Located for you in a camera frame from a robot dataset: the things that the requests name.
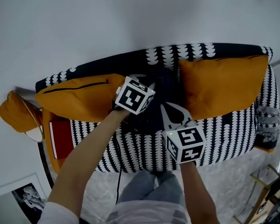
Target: white sleeve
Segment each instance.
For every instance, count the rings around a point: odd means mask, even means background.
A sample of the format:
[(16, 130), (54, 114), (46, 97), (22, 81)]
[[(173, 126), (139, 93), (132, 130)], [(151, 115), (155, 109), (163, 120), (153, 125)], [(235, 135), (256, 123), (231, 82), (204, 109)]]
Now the white sleeve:
[(46, 203), (37, 224), (79, 224), (79, 218), (57, 203)]

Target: white cube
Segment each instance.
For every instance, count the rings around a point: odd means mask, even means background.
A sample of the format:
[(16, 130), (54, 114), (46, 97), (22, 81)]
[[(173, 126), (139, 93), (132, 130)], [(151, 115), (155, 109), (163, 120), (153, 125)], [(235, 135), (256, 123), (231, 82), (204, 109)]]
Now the white cube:
[(139, 114), (146, 110), (154, 97), (155, 91), (130, 77), (126, 77), (125, 83), (116, 93), (118, 96), (115, 104), (134, 114)]
[(177, 163), (200, 159), (204, 153), (206, 138), (199, 126), (164, 131), (166, 149)]

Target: sleeve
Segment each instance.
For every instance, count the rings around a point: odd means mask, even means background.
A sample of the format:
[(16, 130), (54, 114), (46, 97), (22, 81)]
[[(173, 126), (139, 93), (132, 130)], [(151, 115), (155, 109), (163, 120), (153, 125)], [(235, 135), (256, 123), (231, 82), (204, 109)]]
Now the sleeve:
[(277, 82), (272, 67), (268, 64), (266, 76), (256, 100), (258, 123), (254, 146), (272, 152), (279, 136), (280, 104)]
[(37, 224), (79, 224), (78, 217), (57, 203), (47, 203)]

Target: hand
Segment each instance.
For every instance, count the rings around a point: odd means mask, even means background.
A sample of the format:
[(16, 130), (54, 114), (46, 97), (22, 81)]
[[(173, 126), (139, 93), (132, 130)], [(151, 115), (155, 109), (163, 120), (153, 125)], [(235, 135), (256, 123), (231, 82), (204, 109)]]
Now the hand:
[(114, 115), (118, 116), (118, 118), (121, 119), (121, 121), (123, 121), (125, 117), (128, 116), (131, 112), (122, 109), (122, 110), (113, 110), (111, 113), (114, 113)]
[(193, 161), (181, 163), (180, 166), (181, 166), (181, 169), (184, 169), (184, 168), (193, 168), (193, 167), (196, 168), (196, 164), (195, 164)]

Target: zipper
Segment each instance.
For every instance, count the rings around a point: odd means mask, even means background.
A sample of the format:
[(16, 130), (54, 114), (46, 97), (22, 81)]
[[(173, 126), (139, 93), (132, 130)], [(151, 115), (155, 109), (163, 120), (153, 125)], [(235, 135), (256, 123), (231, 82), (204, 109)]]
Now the zipper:
[[(248, 59), (252, 59), (258, 56), (262, 56), (262, 55), (255, 55), (255, 56), (251, 56)], [(219, 58), (219, 59), (215, 59), (216, 61), (221, 61), (221, 60), (226, 60), (226, 59), (243, 59), (245, 57), (225, 57), (225, 58)]]
[(77, 88), (58, 88), (58, 89), (54, 89), (54, 90), (50, 90), (50, 91), (45, 91), (43, 94), (51, 93), (54, 91), (79, 90), (79, 89), (82, 89), (85, 87), (90, 87), (90, 86), (95, 86), (95, 85), (100, 85), (100, 84), (110, 84), (110, 83), (108, 82), (108, 80), (106, 80), (106, 82), (97, 82), (97, 83), (92, 83), (92, 84), (86, 84), (86, 85), (83, 85), (83, 86), (80, 86)]

